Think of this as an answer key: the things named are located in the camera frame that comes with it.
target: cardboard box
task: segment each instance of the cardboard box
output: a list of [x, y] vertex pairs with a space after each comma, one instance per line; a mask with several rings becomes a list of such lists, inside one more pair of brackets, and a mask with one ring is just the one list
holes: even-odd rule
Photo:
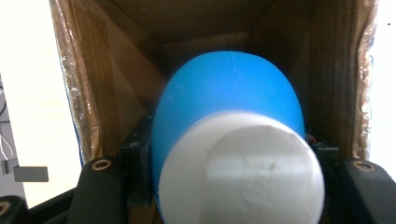
[[375, 0], [50, 2], [85, 160], [117, 153], [183, 63], [224, 49], [274, 63], [305, 122], [365, 157]]

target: black cable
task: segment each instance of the black cable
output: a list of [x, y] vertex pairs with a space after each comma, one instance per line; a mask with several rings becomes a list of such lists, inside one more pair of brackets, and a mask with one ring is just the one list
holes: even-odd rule
[[[4, 94], [3, 85], [0, 85], [0, 90], [2, 90], [2, 91], [3, 91], [3, 94]], [[4, 111], [6, 110], [6, 108], [7, 108], [7, 101], [6, 101], [6, 97], [5, 97], [5, 98], [4, 98], [4, 105], [3, 105], [3, 108], [1, 108], [1, 110], [0, 110], [0, 116], [4, 113]]]

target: white foam cap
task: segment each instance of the white foam cap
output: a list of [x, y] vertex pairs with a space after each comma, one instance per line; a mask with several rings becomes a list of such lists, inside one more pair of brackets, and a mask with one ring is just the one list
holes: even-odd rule
[[280, 122], [230, 111], [201, 120], [164, 164], [168, 224], [317, 223], [323, 177], [307, 143]]

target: blue balloon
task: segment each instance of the blue balloon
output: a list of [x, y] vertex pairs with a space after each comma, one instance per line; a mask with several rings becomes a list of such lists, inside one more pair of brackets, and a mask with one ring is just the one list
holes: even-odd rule
[[198, 56], [171, 78], [155, 114], [151, 162], [157, 200], [163, 165], [178, 139], [200, 119], [227, 110], [276, 119], [304, 138], [296, 94], [272, 63], [236, 51]]

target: clear tape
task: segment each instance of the clear tape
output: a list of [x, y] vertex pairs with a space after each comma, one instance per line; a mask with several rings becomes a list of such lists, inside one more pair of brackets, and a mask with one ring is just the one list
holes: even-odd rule
[[370, 153], [371, 133], [371, 102], [369, 97], [372, 83], [373, 58], [371, 46], [375, 35], [377, 21], [378, 0], [364, 0], [361, 2], [360, 13], [365, 15], [363, 32], [358, 48], [358, 89], [356, 97], [355, 132], [353, 139], [353, 157], [368, 159]]
[[102, 137], [70, 0], [50, 0], [69, 106], [84, 162], [103, 156]]

